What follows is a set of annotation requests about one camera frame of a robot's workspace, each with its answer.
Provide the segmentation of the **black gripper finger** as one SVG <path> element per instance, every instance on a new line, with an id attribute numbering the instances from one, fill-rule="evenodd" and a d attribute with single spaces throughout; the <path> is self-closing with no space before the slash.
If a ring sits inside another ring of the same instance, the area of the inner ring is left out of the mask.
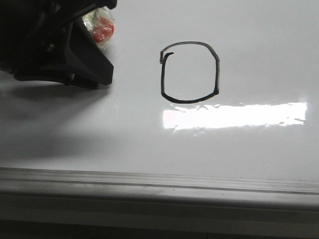
<path id="1" fill-rule="evenodd" d="M 83 20 L 78 18 L 37 49 L 13 76 L 18 81 L 47 81 L 96 89 L 112 83 L 113 69 Z"/>

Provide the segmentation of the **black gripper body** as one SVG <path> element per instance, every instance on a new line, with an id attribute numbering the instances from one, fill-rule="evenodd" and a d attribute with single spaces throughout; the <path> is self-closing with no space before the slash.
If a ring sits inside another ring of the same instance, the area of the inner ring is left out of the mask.
<path id="1" fill-rule="evenodd" d="M 115 0 L 2 0 L 0 2 L 0 69 L 10 74 L 75 24 L 80 42 L 99 52 L 82 17 L 97 8 L 114 9 Z"/>

